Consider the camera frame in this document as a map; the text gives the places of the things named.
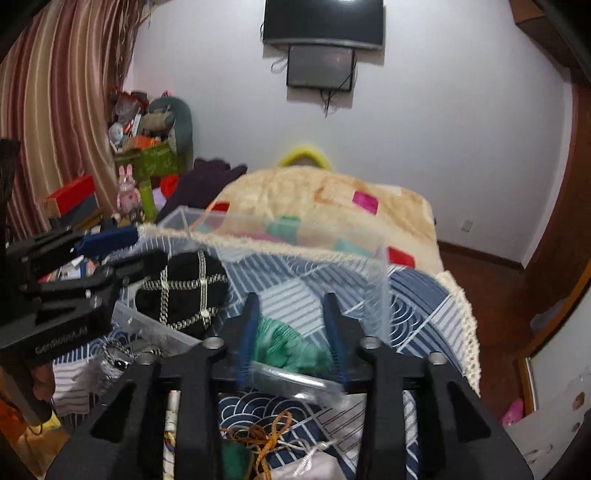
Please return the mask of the grey green plush toy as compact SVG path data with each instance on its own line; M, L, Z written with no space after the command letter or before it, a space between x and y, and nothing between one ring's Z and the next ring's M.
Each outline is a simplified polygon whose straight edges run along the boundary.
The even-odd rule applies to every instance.
M193 127L190 108L181 99L164 96L153 100L139 124L141 133L164 135L170 148L185 160L193 154Z

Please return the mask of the beige fleece blanket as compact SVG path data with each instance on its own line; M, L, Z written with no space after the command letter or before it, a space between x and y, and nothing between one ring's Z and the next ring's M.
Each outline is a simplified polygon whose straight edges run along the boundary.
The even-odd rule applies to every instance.
M207 206L221 204L230 214L335 227L363 235L368 250L376 239L410 260L416 269L444 271L431 204L422 195L311 166L259 170L226 185Z

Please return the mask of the pink rabbit toy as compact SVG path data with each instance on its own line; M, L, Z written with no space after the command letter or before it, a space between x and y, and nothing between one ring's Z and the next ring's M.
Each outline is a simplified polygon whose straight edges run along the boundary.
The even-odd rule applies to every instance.
M118 168L116 207L121 217L126 218L131 224L139 222L141 199L131 164Z

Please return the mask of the green knitted item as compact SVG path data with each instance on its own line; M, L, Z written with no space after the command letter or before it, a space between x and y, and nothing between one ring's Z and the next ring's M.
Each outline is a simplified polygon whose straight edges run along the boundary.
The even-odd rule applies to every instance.
M308 342L290 325L264 316L259 318L252 360L305 375L332 371L332 354L328 349Z

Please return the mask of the wall power socket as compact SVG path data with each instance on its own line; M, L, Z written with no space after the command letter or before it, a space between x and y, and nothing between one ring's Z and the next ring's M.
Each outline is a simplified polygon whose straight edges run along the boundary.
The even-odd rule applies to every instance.
M461 225L461 230L464 232L469 232L472 229L473 222L471 220L464 220Z

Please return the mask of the wooden upper cabinet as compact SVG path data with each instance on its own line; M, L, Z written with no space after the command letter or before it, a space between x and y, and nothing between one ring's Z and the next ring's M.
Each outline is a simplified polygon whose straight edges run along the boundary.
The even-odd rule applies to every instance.
M520 30L562 67L581 69L571 48L534 1L510 0L509 3L515 24Z

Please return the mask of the green storage box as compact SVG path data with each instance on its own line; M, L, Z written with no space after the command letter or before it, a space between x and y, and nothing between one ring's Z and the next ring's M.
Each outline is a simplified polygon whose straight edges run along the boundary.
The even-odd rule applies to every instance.
M133 178L137 183L148 181L152 177L180 175L186 169L183 156L173 152L168 143L117 154L114 157L115 175L118 176L120 167L126 167L128 164L132 166Z

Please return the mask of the green bottle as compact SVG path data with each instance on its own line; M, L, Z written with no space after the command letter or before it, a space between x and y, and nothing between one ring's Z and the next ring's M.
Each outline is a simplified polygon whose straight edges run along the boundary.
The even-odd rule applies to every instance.
M151 182L149 180L142 181L138 186L138 190L145 222L153 223L158 211L153 199Z

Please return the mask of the dark purple garment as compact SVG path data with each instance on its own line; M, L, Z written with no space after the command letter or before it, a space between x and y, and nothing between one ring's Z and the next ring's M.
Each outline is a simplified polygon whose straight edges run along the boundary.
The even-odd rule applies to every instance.
M161 222L179 206L204 210L225 186L246 173L245 164L232 167L228 162L218 158L195 159L193 167L180 176L174 192L166 200L154 223Z

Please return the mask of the yellow plush headband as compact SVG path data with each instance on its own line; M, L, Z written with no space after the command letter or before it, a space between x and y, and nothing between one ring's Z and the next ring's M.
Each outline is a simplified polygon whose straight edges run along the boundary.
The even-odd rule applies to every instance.
M287 168L294 166L311 166L322 170L332 171L332 162L317 147L311 144L301 144L295 146L287 152L277 167Z

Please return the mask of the black knit item with chain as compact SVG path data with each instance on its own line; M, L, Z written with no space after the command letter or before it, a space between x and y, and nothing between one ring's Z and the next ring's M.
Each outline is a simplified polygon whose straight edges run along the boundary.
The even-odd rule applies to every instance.
M204 250L172 256L137 289L135 309L160 324L202 340L221 313L229 279L221 262Z

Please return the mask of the white drawstring pouch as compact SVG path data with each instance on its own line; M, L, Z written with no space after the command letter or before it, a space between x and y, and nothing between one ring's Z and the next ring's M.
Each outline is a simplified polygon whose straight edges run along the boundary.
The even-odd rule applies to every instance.
M334 441L320 442L296 462L270 471L273 480L346 480L337 458L327 453Z

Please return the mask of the small black wall monitor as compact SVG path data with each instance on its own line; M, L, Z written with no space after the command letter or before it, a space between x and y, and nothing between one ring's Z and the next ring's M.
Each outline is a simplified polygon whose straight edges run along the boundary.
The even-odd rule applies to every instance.
M291 45L287 56L287 87L349 92L356 55L351 48Z

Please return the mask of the red box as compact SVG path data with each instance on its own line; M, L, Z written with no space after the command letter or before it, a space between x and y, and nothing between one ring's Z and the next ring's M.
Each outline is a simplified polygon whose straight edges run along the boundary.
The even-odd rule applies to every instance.
M94 194L93 177L91 175L78 177L54 191L44 200L45 216L47 218L61 218Z

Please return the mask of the striped red beige curtain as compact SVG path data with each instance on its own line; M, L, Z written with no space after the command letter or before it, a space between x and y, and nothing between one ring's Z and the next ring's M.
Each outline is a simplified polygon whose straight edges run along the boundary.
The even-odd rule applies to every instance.
M48 230L44 200L86 174L99 206L113 211L110 96L126 78L142 9L140 1L51 1L3 59L1 135L21 144L7 205L16 238Z

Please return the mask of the large black wall television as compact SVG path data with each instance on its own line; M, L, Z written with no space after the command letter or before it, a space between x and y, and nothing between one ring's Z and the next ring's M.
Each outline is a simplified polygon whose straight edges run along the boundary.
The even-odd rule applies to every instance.
M383 1L266 1L263 43L321 44L382 50L386 10Z

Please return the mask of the clear plastic storage bin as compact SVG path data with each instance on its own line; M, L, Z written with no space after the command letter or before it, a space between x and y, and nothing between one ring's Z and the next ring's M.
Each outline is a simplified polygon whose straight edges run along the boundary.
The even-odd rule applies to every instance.
M332 293L346 316L358 319L367 335L389 337L387 262L380 238L359 230L266 221L252 216L179 207L160 224L142 228L127 254L152 249L169 256L204 250L228 274L228 296L211 332L242 311L250 292L260 312L290 325L308 343L329 345L322 320L322 300Z

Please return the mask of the brown wooden door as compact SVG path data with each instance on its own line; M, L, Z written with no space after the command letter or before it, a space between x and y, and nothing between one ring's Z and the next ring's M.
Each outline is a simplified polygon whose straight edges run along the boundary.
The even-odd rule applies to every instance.
M532 319L575 288L590 262L590 81L574 77L574 108L565 173L549 223L525 269Z

